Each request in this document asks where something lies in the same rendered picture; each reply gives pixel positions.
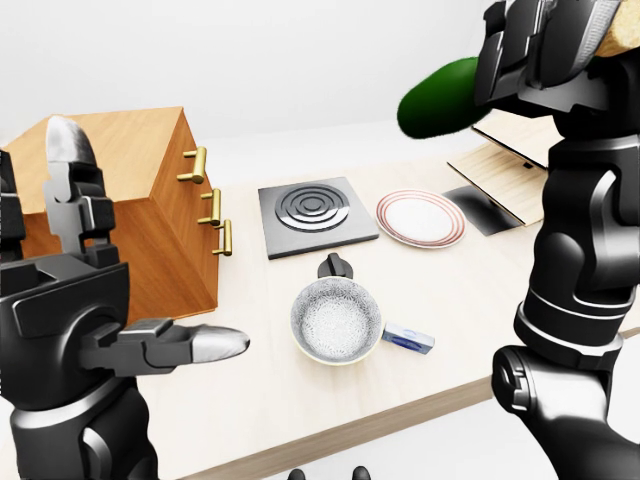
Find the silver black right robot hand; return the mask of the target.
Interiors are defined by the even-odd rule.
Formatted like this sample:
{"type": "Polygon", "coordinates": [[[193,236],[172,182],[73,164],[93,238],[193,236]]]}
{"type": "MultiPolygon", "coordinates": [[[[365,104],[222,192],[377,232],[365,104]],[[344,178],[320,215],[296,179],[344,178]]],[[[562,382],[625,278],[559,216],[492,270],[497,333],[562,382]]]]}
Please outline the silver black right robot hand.
{"type": "MultiPolygon", "coordinates": [[[[544,222],[525,321],[603,325],[640,284],[640,36],[611,52],[623,0],[501,0],[484,15],[475,99],[549,116],[544,222]]],[[[630,22],[640,28],[640,12],[630,22]]]]}

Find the small blue white box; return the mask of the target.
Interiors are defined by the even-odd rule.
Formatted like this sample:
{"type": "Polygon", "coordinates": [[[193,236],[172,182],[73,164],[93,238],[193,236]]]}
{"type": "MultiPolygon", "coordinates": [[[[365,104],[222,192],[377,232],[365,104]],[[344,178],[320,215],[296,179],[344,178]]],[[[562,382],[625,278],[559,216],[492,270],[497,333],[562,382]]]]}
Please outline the small blue white box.
{"type": "Polygon", "coordinates": [[[423,355],[435,346],[434,337],[393,323],[385,325],[382,339],[423,355]]]}

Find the dark grey flat sheet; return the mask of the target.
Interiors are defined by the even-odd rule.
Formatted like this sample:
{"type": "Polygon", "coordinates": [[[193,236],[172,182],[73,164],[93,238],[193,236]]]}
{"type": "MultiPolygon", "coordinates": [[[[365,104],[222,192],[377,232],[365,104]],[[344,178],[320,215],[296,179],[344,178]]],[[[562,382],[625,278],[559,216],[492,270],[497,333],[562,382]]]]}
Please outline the dark grey flat sheet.
{"type": "Polygon", "coordinates": [[[459,187],[443,193],[465,214],[467,220],[484,236],[520,227],[521,224],[473,186],[459,187]]]}

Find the pale wooden slat tray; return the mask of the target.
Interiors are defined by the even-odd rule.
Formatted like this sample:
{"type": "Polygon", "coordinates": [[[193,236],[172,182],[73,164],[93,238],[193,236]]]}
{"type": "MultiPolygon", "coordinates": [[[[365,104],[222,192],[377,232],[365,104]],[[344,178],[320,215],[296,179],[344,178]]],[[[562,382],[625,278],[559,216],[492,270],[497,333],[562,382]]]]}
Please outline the pale wooden slat tray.
{"type": "Polygon", "coordinates": [[[541,221],[548,151],[561,140],[553,118],[494,110],[472,131],[486,142],[448,165],[520,224],[541,221]]]}

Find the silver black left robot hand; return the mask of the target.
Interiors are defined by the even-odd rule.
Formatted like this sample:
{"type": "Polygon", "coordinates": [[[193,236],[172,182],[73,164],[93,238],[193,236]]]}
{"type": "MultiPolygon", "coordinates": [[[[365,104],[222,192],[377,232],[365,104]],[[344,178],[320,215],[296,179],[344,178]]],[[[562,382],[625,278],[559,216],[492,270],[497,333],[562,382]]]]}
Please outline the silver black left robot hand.
{"type": "Polygon", "coordinates": [[[25,257],[26,236],[9,156],[0,160],[1,393],[22,412],[50,412],[96,392],[123,395],[140,375],[242,354],[249,337],[169,318],[129,323],[129,267],[110,234],[112,200],[90,141],[73,120],[46,130],[50,173],[43,186],[58,254],[25,257]]]}

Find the flat dark stove plate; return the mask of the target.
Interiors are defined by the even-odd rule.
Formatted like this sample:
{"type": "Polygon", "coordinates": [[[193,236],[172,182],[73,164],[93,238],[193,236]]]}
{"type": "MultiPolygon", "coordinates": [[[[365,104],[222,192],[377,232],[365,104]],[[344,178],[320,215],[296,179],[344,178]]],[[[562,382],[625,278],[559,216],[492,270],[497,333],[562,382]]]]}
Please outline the flat dark stove plate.
{"type": "Polygon", "coordinates": [[[260,188],[258,196],[270,260],[379,237],[345,177],[260,188]]]}

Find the wooden cabinet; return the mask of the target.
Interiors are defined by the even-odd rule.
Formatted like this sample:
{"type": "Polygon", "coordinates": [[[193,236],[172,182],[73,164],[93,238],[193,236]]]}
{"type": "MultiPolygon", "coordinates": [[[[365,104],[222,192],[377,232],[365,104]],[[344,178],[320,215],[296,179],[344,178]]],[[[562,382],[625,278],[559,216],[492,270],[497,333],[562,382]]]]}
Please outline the wooden cabinet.
{"type": "Polygon", "coordinates": [[[174,319],[218,305],[219,232],[208,181],[180,181],[196,148],[180,107],[74,116],[85,131],[114,203],[110,239],[130,273],[128,320],[174,319]]]}

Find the round black knob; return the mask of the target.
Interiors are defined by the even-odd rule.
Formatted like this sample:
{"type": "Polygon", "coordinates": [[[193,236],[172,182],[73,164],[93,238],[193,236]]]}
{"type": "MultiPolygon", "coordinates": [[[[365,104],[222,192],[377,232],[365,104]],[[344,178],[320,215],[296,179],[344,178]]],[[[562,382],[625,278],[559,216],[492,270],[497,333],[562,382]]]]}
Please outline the round black knob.
{"type": "Polygon", "coordinates": [[[354,276],[352,266],[337,253],[330,253],[327,258],[319,265],[317,277],[343,277],[352,279],[354,276]]]}

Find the grey patterned bowl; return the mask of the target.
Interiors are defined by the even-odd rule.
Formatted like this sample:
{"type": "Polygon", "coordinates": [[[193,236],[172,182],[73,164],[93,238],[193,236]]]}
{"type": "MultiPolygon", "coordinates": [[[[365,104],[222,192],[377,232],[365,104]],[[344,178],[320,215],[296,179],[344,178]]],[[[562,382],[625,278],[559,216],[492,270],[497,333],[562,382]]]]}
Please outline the grey patterned bowl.
{"type": "Polygon", "coordinates": [[[357,282],[338,276],[319,278],[303,288],[290,311],[292,337],[303,354],[329,366],[366,358],[384,330],[373,296],[357,282]]]}

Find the white plate with red rings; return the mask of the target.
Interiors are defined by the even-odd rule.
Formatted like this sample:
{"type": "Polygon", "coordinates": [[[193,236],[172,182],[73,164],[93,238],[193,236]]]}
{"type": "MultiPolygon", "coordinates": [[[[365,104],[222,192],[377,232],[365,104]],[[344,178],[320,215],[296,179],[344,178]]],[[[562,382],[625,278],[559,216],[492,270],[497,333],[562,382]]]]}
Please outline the white plate with red rings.
{"type": "Polygon", "coordinates": [[[451,200],[418,189],[401,189],[384,195],[376,206],[382,230],[406,245],[440,249],[455,245],[466,233],[467,220],[451,200]]]}

